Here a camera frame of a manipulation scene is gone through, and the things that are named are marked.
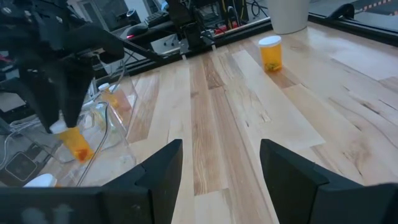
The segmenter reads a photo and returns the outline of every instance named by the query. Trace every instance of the mouse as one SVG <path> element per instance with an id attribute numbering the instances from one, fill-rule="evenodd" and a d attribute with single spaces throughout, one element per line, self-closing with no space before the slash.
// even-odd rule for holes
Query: mouse
<path id="1" fill-rule="evenodd" d="M 148 26 L 144 24 L 138 24 L 129 29 L 127 32 L 127 39 L 130 39 L 134 36 L 144 34 L 148 31 Z"/>

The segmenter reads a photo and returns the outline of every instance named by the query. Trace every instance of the keyboard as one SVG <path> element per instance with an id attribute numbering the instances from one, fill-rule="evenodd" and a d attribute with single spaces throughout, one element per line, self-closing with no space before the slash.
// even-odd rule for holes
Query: keyboard
<path id="1" fill-rule="evenodd" d="M 148 16 L 145 23 L 148 27 L 154 27 L 170 20 L 169 13 L 166 11 L 158 11 Z"/>

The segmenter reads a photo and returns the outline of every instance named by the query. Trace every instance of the white bucket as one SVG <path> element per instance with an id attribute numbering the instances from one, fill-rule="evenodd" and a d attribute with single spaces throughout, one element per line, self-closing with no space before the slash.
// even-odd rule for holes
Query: white bucket
<path id="1" fill-rule="evenodd" d="M 267 0 L 267 6 L 275 33 L 290 34 L 307 26 L 310 0 Z"/>

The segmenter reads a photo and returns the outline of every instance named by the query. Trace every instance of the wooden tabletop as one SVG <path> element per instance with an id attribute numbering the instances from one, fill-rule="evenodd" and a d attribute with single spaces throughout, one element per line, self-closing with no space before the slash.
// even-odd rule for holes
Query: wooden tabletop
<path id="1" fill-rule="evenodd" d="M 309 23 L 282 36 L 283 69 L 265 73 L 257 43 L 273 34 L 125 80 L 137 162 L 183 139 L 173 223 L 278 223 L 261 139 L 363 185 L 398 182 L 398 50 Z"/>

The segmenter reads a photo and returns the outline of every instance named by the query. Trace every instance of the wooden table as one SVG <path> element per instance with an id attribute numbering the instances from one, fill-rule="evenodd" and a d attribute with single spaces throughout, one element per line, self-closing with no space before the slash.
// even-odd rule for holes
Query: wooden table
<path id="1" fill-rule="evenodd" d="M 263 138 L 360 184 L 398 182 L 398 50 L 309 23 L 282 36 L 282 71 L 264 73 L 257 42 L 272 34 L 131 78 L 137 161 L 183 139 L 173 223 L 278 223 Z"/>

